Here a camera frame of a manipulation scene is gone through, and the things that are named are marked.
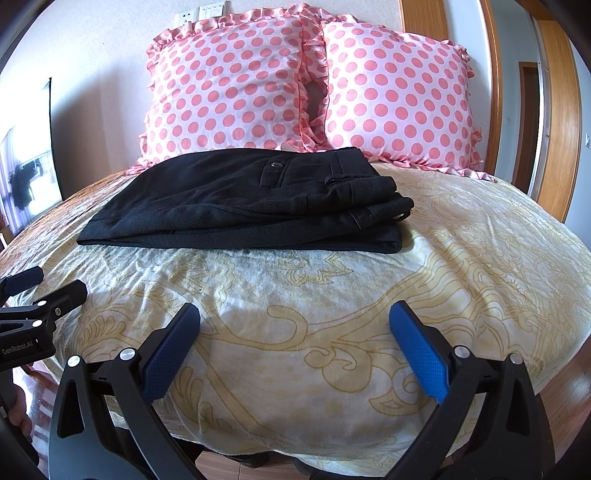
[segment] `yellow patterned bedsheet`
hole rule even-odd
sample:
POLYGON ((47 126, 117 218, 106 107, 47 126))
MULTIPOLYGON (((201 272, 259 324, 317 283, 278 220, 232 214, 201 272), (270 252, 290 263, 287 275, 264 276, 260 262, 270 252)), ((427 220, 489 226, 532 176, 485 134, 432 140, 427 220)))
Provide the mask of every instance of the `yellow patterned bedsheet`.
POLYGON ((70 355, 92 362, 138 347, 189 301, 201 333, 155 402, 174 435, 222 453, 274 449, 331 471, 382 475, 434 407, 388 330, 390 305, 406 300, 479 356, 519 352, 538 392, 591 331, 591 254, 507 183, 376 168, 416 204, 395 255, 80 247, 88 219, 130 181, 114 174, 19 235, 0 273, 45 272, 12 304, 75 278, 87 284, 82 311, 54 335, 46 364, 56 378, 70 355))

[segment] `black pants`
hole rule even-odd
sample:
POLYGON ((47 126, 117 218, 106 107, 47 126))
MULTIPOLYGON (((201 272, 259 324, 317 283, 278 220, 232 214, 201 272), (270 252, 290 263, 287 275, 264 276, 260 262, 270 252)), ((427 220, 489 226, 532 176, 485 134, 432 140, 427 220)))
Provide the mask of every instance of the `black pants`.
POLYGON ((357 148, 216 150, 140 174, 90 220, 78 243, 395 253, 396 221, 413 206, 357 148))

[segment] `doorway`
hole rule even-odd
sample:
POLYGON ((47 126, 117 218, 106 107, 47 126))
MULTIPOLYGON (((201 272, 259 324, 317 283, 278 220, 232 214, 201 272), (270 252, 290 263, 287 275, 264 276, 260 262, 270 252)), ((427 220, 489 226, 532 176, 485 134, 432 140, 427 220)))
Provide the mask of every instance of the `doorway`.
POLYGON ((521 116, 519 143, 511 183, 527 195, 534 171, 540 127, 540 74, 538 64, 519 62, 521 84, 521 116))

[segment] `blue gripper pad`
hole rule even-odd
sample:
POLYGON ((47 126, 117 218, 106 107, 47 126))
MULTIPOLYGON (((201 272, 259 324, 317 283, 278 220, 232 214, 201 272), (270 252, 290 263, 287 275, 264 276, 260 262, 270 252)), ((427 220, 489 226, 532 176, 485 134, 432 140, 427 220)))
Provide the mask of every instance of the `blue gripper pad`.
POLYGON ((4 294, 9 297, 14 297, 20 292, 33 288, 43 281, 43 269, 41 267, 33 267, 23 272, 12 275, 6 279, 4 285, 4 294))
POLYGON ((142 396, 148 404, 166 395, 199 334, 200 324, 198 308, 186 303, 165 329, 152 332, 151 335, 158 332, 163 336, 142 369, 142 396))
POLYGON ((425 327, 404 301, 392 305, 389 323, 421 387, 441 404, 449 390, 447 365, 421 331, 425 327))

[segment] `pink polka dot pillow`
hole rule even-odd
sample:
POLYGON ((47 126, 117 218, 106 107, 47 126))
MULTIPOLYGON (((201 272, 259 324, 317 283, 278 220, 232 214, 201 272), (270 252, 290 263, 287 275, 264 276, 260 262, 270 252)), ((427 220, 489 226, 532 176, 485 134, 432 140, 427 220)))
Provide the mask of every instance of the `pink polka dot pillow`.
POLYGON ((351 20, 323 22, 329 94, 312 122, 318 142, 402 167, 485 177, 476 172, 481 136, 468 104, 466 51, 351 20))
POLYGON ((257 9, 156 37, 147 50, 154 97, 133 171, 220 148, 313 150, 302 43, 320 33, 315 13, 306 4, 257 9))

